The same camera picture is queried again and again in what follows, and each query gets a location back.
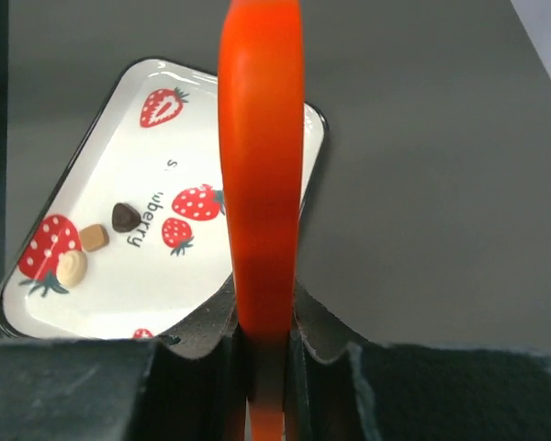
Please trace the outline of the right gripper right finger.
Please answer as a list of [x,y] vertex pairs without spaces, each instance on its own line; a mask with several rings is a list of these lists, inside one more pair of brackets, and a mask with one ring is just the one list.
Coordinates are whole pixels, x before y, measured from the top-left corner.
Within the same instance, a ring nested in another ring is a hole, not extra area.
[[551,440],[551,357],[376,344],[295,287],[290,440]]

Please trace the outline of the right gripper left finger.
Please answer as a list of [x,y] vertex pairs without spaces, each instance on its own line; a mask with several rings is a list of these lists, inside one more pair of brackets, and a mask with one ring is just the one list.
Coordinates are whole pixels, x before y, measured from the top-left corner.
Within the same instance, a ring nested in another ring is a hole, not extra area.
[[241,440],[234,288],[143,340],[0,339],[0,440]]

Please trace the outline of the white strawberry tray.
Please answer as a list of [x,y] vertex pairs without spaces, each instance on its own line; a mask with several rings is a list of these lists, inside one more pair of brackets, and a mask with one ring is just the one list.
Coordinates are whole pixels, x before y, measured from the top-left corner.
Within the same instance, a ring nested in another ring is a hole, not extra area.
[[[0,326],[39,339],[149,338],[234,284],[219,148],[217,76],[147,58],[122,74],[35,222],[0,289]],[[299,221],[328,134],[304,102]],[[141,223],[115,232],[114,205]],[[102,224],[107,246],[87,252],[79,231]],[[82,251],[84,279],[56,278]]]

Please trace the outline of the orange box lid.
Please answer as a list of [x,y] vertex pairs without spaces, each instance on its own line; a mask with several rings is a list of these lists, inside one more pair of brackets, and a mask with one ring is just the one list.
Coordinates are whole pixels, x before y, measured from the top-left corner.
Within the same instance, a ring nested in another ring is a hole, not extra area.
[[284,428],[304,136],[296,1],[234,1],[219,47],[219,148],[252,436]]

